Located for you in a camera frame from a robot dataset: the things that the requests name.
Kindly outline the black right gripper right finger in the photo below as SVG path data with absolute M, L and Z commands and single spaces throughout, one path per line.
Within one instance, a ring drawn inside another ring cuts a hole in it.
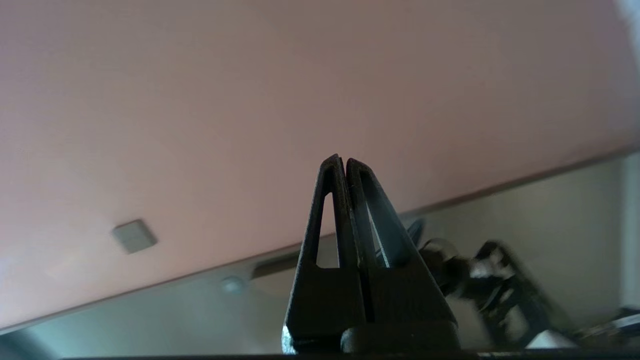
M 373 169 L 350 158 L 346 182 L 357 233 L 366 321 L 457 330 L 450 306 Z

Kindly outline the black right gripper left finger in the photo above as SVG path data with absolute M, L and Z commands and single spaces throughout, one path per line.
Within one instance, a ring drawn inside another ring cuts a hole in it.
M 317 263 L 327 195 L 333 199 L 336 268 Z M 318 168 L 282 327 L 284 353 L 342 353 L 343 333 L 365 322 L 356 234 L 345 165 L 334 154 Z

